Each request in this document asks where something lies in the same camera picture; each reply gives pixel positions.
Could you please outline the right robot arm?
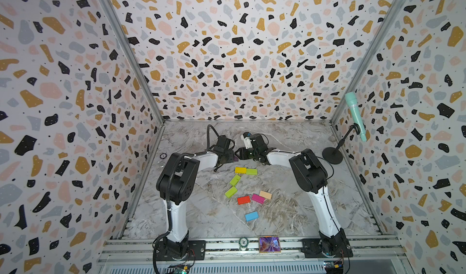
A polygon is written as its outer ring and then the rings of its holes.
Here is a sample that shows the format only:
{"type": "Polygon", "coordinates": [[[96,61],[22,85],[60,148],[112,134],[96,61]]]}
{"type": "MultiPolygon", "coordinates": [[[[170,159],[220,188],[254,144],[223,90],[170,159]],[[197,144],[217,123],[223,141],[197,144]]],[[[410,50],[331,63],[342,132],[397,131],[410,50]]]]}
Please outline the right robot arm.
{"type": "Polygon", "coordinates": [[[300,152],[270,148],[261,134],[243,133],[244,146],[234,154],[240,160],[252,159],[263,165],[291,168],[298,186],[308,194],[319,222],[320,249],[326,257],[341,254],[348,246],[328,194],[328,173],[312,150],[300,152]]]}

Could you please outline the yellow block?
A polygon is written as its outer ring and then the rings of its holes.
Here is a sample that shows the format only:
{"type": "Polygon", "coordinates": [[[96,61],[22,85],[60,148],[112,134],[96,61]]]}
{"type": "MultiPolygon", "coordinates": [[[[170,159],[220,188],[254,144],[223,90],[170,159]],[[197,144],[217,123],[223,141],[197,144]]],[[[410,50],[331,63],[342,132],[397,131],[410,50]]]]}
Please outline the yellow block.
{"type": "Polygon", "coordinates": [[[247,168],[235,167],[235,173],[236,174],[246,174],[247,173],[247,168]]]}

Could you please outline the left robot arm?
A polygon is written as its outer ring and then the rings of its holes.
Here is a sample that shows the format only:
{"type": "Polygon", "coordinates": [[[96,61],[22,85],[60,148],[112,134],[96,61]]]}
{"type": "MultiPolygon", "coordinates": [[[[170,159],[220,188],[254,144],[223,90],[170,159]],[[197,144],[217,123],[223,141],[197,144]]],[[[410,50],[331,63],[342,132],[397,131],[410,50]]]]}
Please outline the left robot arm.
{"type": "Polygon", "coordinates": [[[217,143],[199,153],[173,153],[165,165],[156,188],[164,200],[167,230],[154,241],[159,253],[180,259],[188,252],[189,230],[186,225],[186,204],[200,171],[216,172],[226,163],[234,162],[235,142],[220,135],[217,143]]]}

